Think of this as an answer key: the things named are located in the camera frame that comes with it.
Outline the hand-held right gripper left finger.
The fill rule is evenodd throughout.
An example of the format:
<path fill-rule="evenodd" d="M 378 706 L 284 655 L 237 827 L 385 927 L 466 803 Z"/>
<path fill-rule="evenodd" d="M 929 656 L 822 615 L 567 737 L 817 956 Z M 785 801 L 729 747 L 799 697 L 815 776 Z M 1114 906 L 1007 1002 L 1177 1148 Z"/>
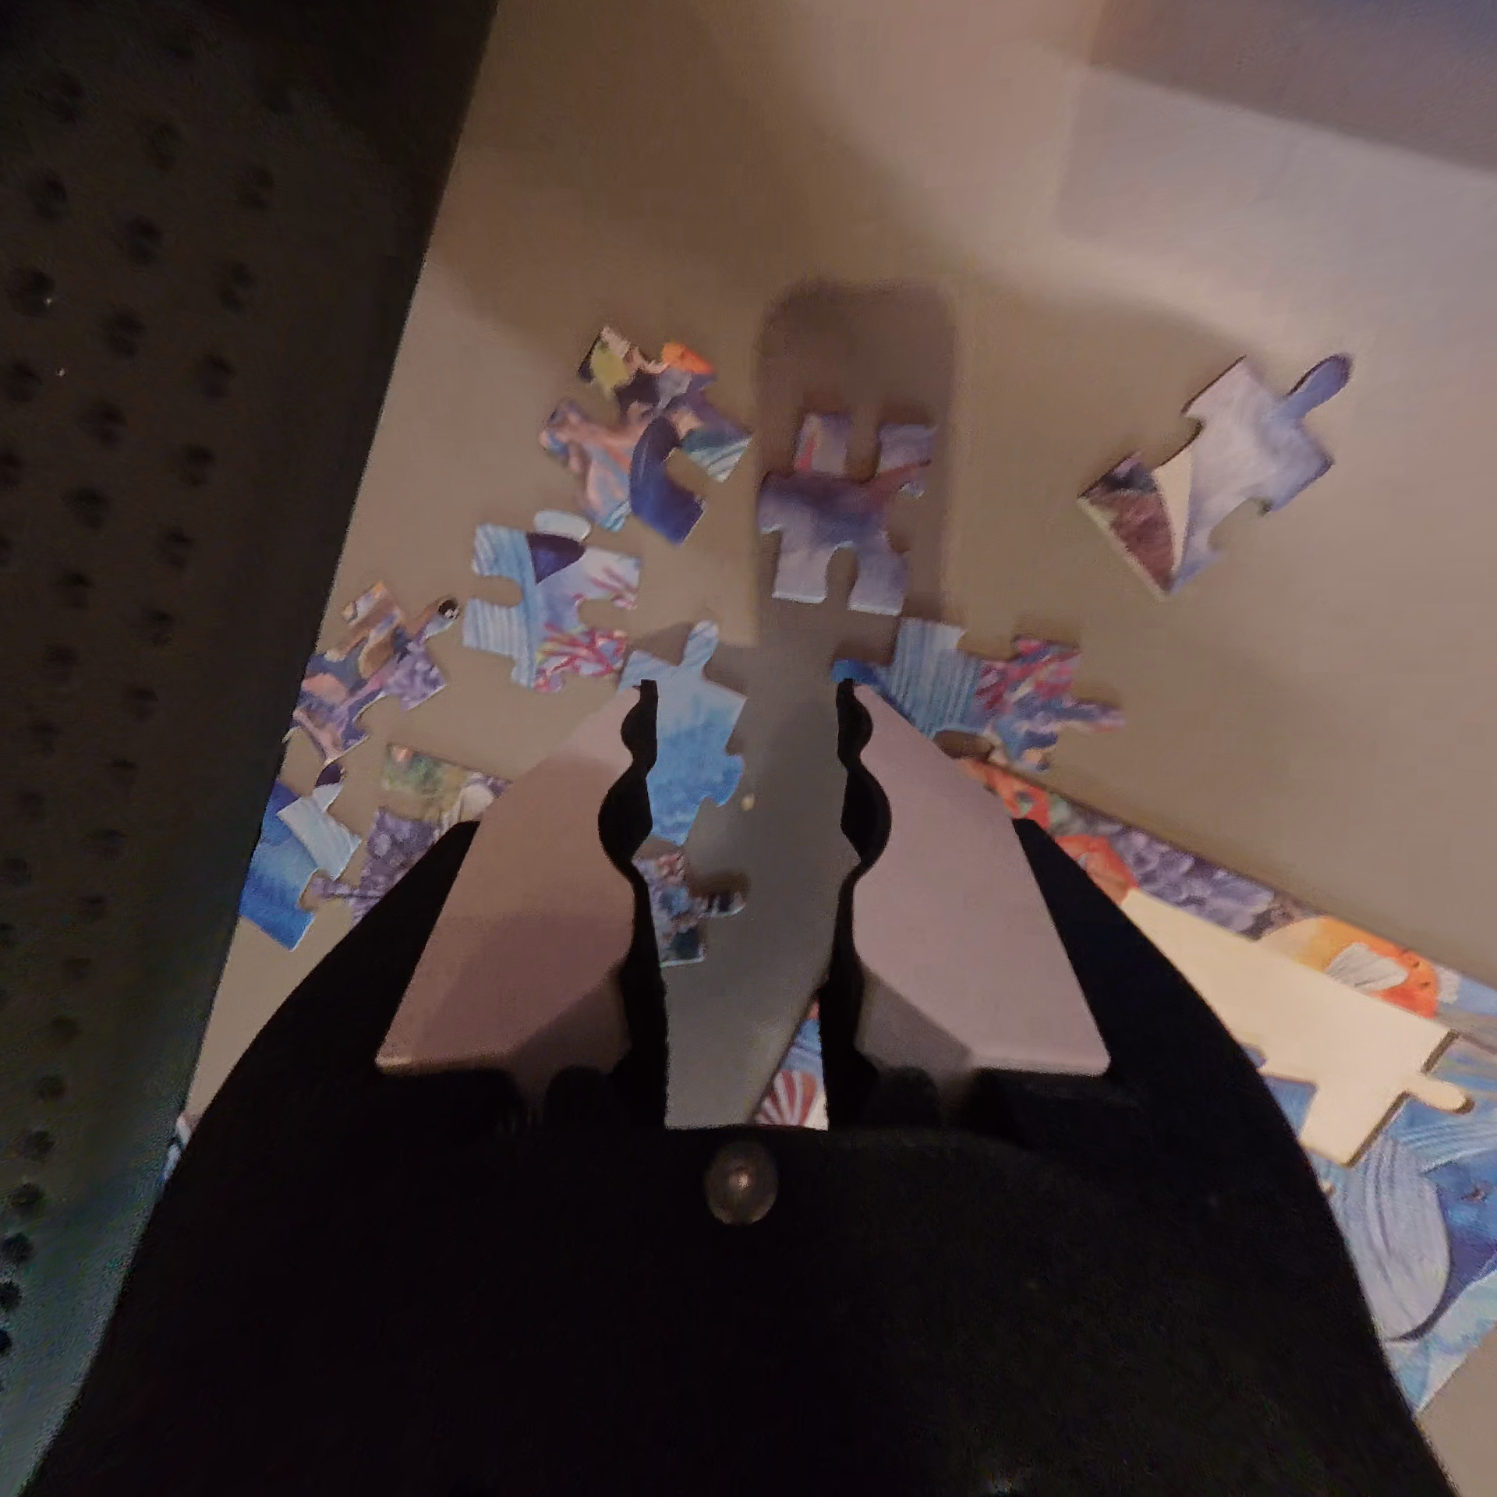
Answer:
<path fill-rule="evenodd" d="M 378 1050 L 387 1075 L 501 1072 L 537 1106 L 603 1073 L 665 1123 L 669 1016 L 649 890 L 660 688 L 621 690 L 475 824 Z"/>

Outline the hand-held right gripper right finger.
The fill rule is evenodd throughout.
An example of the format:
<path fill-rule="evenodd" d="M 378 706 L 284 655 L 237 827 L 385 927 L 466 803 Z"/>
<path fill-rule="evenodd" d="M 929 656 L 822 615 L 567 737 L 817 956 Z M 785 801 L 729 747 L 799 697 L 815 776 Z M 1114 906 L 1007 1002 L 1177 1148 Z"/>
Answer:
<path fill-rule="evenodd" d="M 1102 1079 L 1109 1048 L 1002 799 L 849 680 L 836 756 L 854 867 L 818 990 L 829 1123 L 863 1125 L 897 1073 L 924 1077 L 938 1118 L 986 1075 Z"/>

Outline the urchin and green puzzle piece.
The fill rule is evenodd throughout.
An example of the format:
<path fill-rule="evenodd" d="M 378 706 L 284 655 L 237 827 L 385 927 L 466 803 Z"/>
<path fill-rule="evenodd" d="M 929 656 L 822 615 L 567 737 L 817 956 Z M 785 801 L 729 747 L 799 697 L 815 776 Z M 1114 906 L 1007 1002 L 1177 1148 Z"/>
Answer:
<path fill-rule="evenodd" d="M 389 744 L 380 765 L 378 810 L 442 835 L 480 820 L 510 786 L 508 779 Z"/>

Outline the striped blue coral puzzle piece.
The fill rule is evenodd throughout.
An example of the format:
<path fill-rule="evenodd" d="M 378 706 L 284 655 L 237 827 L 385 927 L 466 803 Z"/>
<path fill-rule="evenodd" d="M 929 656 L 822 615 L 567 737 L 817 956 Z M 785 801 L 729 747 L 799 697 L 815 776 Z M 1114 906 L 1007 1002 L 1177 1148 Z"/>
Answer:
<path fill-rule="evenodd" d="M 842 660 L 833 681 L 868 687 L 927 738 L 982 738 L 995 758 L 1045 774 L 1063 733 L 1107 735 L 1114 705 L 1077 692 L 1080 649 L 1018 635 L 1002 660 L 963 647 L 965 630 L 904 619 L 886 665 Z"/>

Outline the jigsaw puzzle pieces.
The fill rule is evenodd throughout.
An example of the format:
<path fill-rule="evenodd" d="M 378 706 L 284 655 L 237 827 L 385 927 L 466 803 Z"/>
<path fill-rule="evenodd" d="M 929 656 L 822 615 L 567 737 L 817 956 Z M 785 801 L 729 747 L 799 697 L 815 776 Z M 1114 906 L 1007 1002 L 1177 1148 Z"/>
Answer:
<path fill-rule="evenodd" d="M 1139 457 L 1120 462 L 1079 505 L 1154 596 L 1170 599 L 1214 564 L 1214 533 L 1232 514 L 1248 505 L 1278 512 L 1332 471 L 1335 460 L 1310 418 L 1348 387 L 1353 371 L 1353 357 L 1335 353 L 1282 393 L 1253 362 L 1239 361 L 1189 403 L 1194 434 L 1175 459 L 1155 467 Z M 644 562 L 596 546 L 594 530 L 619 532 L 635 519 L 669 544 L 685 544 L 704 503 L 674 476 L 674 455 L 724 482 L 751 435 L 712 400 L 713 368 L 681 345 L 649 359 L 603 328 L 578 377 L 612 403 L 612 418 L 599 421 L 564 402 L 539 437 L 578 478 L 574 510 L 539 512 L 530 530 L 485 523 L 475 533 L 475 576 L 514 587 L 517 601 L 444 598 L 409 614 L 385 585 L 375 585 L 343 610 L 343 637 L 309 660 L 291 729 L 316 749 L 321 770 L 309 794 L 275 783 L 237 909 L 278 947 L 296 949 L 312 926 L 307 888 L 314 874 L 359 877 L 366 836 L 332 813 L 344 762 L 366 742 L 364 719 L 375 705 L 391 699 L 414 710 L 444 688 L 432 642 L 455 626 L 464 647 L 508 662 L 512 681 L 539 696 L 571 680 L 658 685 L 651 836 L 671 852 L 644 860 L 642 870 L 663 965 L 699 961 L 701 922 L 738 911 L 733 895 L 692 893 L 681 860 L 701 808 L 726 806 L 744 776 L 744 762 L 728 751 L 744 697 L 706 676 L 720 628 L 694 624 L 679 662 L 665 662 L 631 647 L 622 630 L 589 626 L 581 608 L 631 610 L 644 580 Z M 854 614 L 899 626 L 920 621 L 906 612 L 911 558 L 895 548 L 890 526 L 900 500 L 925 494 L 938 428 L 883 425 L 874 473 L 859 478 L 851 469 L 852 427 L 851 414 L 810 412 L 790 466 L 761 480 L 756 526 L 777 544 L 772 601 L 826 605 L 835 558 L 849 553 Z"/>

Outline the black perforated padded panel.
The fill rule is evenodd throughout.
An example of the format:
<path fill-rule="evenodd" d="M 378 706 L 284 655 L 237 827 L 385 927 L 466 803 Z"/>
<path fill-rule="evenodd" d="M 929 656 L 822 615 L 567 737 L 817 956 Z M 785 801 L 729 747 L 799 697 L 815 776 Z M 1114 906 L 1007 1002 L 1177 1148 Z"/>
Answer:
<path fill-rule="evenodd" d="M 2 6 L 4 1494 L 157 1198 L 494 13 Z"/>

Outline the puzzle frame board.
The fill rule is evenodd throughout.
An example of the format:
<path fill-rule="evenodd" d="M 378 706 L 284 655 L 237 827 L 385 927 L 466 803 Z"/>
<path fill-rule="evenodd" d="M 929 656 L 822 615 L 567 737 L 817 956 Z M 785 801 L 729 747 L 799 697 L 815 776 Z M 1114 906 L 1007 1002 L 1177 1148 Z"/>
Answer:
<path fill-rule="evenodd" d="M 1047 792 L 995 760 L 961 767 L 1014 817 L 1048 831 L 1184 970 L 1246 1047 L 1309 1157 L 1351 1166 L 1407 1097 L 1455 1111 L 1458 1091 L 1430 1075 L 1448 1027 L 1494 1048 L 1490 986 Z M 1414 1412 L 1492 1334 L 1494 1285 L 1496 1269 L 1424 1341 L 1380 1339 Z"/>

